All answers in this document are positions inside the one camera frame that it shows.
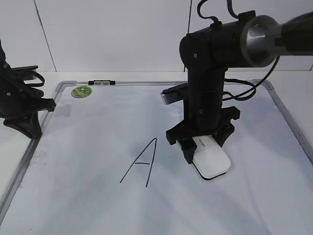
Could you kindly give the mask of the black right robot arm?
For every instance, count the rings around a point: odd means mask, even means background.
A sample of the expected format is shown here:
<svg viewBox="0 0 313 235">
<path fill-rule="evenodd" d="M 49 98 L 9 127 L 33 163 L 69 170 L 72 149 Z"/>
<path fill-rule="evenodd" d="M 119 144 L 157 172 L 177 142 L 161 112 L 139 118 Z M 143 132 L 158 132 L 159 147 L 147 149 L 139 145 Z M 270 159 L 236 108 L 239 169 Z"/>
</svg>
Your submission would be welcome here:
<svg viewBox="0 0 313 235">
<path fill-rule="evenodd" d="M 179 143 L 188 163 L 194 160 L 194 137 L 212 136 L 219 146 L 234 132 L 232 120 L 240 111 L 224 108 L 225 73 L 229 68 L 263 68 L 276 65 L 280 56 L 311 56 L 313 15 L 306 13 L 284 24 L 254 11 L 231 23 L 187 34 L 179 45 L 187 68 L 187 82 L 162 92 L 166 104 L 183 101 L 184 119 L 166 132 L 170 144 Z"/>
</svg>

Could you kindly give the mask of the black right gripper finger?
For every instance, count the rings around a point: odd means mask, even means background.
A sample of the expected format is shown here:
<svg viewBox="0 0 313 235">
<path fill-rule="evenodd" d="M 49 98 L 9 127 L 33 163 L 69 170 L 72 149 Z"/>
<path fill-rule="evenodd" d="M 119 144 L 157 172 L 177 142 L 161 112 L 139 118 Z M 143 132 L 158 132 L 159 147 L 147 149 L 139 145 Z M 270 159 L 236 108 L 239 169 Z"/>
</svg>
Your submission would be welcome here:
<svg viewBox="0 0 313 235">
<path fill-rule="evenodd" d="M 179 139 L 178 143 L 180 144 L 185 160 L 188 164 L 191 164 L 193 162 L 194 153 L 197 149 L 195 141 L 192 137 L 187 137 Z"/>
<path fill-rule="evenodd" d="M 217 132 L 216 134 L 213 134 L 212 137 L 216 141 L 216 143 L 222 147 L 225 143 L 225 141 L 228 139 L 230 135 L 234 133 L 233 129 L 223 129 Z"/>
</svg>

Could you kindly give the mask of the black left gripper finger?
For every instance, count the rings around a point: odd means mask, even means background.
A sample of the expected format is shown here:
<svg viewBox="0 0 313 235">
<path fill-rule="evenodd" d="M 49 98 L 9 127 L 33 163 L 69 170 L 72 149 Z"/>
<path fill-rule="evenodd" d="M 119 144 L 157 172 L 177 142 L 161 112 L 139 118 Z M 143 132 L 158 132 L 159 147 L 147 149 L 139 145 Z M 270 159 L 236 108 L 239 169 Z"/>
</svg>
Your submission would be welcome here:
<svg viewBox="0 0 313 235">
<path fill-rule="evenodd" d="M 32 112 L 22 117 L 5 119 L 3 124 L 6 127 L 15 129 L 30 139 L 38 139 L 42 135 L 39 124 L 38 112 Z"/>
</svg>

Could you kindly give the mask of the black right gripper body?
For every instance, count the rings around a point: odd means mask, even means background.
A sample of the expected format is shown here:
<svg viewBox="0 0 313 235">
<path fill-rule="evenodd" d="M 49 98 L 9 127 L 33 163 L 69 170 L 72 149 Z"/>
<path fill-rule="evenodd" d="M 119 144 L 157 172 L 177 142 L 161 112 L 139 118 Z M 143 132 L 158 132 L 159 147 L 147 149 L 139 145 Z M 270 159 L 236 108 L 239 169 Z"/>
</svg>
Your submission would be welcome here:
<svg viewBox="0 0 313 235">
<path fill-rule="evenodd" d="M 234 106 L 221 108 L 211 113 L 193 113 L 189 103 L 183 104 L 183 120 L 166 131 L 166 138 L 170 144 L 187 137 L 212 136 L 223 129 L 233 129 L 231 120 L 240 118 L 240 110 Z"/>
</svg>

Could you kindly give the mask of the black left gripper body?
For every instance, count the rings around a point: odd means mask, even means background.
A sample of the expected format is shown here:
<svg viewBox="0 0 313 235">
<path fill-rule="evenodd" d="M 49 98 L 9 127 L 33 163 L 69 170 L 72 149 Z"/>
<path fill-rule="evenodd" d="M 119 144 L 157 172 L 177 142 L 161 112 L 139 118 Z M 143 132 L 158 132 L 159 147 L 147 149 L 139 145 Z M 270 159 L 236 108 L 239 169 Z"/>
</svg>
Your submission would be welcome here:
<svg viewBox="0 0 313 235">
<path fill-rule="evenodd" d="M 42 75 L 36 72 L 38 66 L 0 68 L 0 117 L 14 119 L 35 111 L 54 111 L 55 101 L 43 98 L 39 89 L 45 84 Z"/>
</svg>

